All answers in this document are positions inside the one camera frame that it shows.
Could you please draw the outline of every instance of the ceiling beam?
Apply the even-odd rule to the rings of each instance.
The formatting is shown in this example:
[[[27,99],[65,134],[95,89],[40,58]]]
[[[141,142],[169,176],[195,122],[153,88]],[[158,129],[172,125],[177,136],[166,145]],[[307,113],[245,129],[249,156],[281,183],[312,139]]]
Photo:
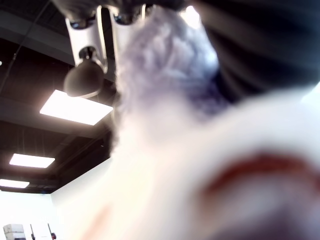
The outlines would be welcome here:
[[[60,180],[59,188],[109,159],[109,152],[110,149],[108,146],[93,148],[93,150],[83,156],[81,160],[74,162],[72,167],[63,168],[63,171],[60,171],[60,174],[58,175]]]
[[[77,138],[76,134],[70,134],[66,136],[62,142],[59,143],[48,156],[56,157],[58,156],[67,146],[69,146]]]
[[[105,135],[108,134],[108,139],[111,139],[111,131],[108,128],[105,128],[103,131],[100,132],[100,135],[96,138],[96,139],[92,139],[91,141],[89,141],[86,145],[84,145],[81,149],[79,149],[78,151],[74,152],[71,156],[69,156],[67,159],[64,159],[63,162],[61,164],[59,164],[58,166],[56,166],[54,168],[54,170],[51,172],[51,174],[57,174],[61,169],[64,169],[65,166],[67,166],[70,162],[72,162],[74,159],[76,159],[80,154],[82,154],[83,152],[87,151],[87,149],[89,149],[92,145],[94,145],[97,140],[99,139],[103,139]]]
[[[3,122],[90,139],[105,131],[103,124],[86,125],[43,115],[39,111],[30,105],[0,97],[0,121]]]
[[[37,188],[37,186],[38,188],[44,188],[45,186],[51,186],[52,188],[57,188],[59,186],[58,180],[21,177],[21,176],[14,176],[12,174],[0,173],[0,179],[29,182],[30,187],[34,187],[34,188]]]
[[[11,192],[11,193],[22,193],[22,194],[52,194],[57,188],[39,188],[39,187],[26,187],[26,188],[15,188],[15,187],[0,187],[0,197],[1,193]]]
[[[0,38],[2,39],[20,44],[31,24],[28,20],[0,10]],[[69,38],[37,24],[32,28],[23,46],[67,64],[75,65]],[[108,72],[104,78],[114,82],[115,60],[107,58],[107,62]]]

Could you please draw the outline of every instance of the ceiling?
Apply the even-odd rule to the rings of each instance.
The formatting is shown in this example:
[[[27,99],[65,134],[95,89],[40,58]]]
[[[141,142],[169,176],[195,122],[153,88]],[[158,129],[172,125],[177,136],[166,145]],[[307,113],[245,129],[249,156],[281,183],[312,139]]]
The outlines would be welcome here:
[[[0,81],[44,0],[0,0]],[[115,62],[108,10],[102,12],[108,57],[104,88],[92,101],[113,105]],[[0,92],[0,179],[27,181],[25,189],[2,191],[49,194],[109,158],[112,113],[95,126],[39,113],[73,67],[63,16],[50,4],[30,32]],[[55,158],[48,168],[10,165],[14,153]]]

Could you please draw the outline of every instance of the metal pole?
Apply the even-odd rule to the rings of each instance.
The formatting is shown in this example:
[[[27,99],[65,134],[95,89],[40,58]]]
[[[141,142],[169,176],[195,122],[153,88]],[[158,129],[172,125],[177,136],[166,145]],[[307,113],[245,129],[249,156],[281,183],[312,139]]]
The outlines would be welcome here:
[[[48,223],[48,228],[49,228],[50,234],[52,234],[52,232],[51,232],[51,228],[50,228],[50,225],[49,225],[49,223]]]
[[[30,228],[31,228],[31,238],[32,238],[32,240],[36,240],[36,237],[35,237],[35,234],[34,234],[34,230],[33,230],[33,228],[32,228],[32,225],[30,224]]]

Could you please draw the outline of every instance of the ceiling light panel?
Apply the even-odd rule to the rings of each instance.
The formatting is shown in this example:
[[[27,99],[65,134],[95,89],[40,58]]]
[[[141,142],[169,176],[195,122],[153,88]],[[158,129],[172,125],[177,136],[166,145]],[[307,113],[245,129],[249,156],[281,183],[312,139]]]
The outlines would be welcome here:
[[[82,97],[70,97],[63,91],[55,90],[40,113],[93,126],[112,110],[111,106]]]
[[[0,179],[0,186],[9,188],[25,189],[29,185],[27,181],[13,181],[7,179]]]
[[[10,164],[23,167],[47,168],[55,159],[42,156],[30,156],[22,154],[13,154]]]

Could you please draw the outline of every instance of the equipment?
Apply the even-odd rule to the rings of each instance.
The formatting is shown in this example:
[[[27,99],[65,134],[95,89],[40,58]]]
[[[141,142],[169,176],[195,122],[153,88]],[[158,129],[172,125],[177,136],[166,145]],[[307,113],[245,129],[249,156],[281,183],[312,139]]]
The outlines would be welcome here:
[[[52,0],[66,17],[75,68],[65,78],[64,91],[71,97],[90,98],[103,87],[108,70],[101,9],[110,11],[115,59],[126,43],[120,37],[146,13],[146,5],[180,10],[184,0]]]
[[[36,240],[35,234],[34,234],[34,229],[32,228],[32,225],[30,224],[30,228],[31,228],[31,238],[32,240]]]
[[[26,240],[22,224],[8,224],[3,227],[6,240]]]
[[[54,239],[57,239],[56,234],[55,234],[54,232],[51,232],[51,228],[50,228],[49,223],[48,223],[48,228],[49,228],[49,232],[50,232],[50,234],[51,234],[51,238],[52,238],[53,240],[54,240]]]

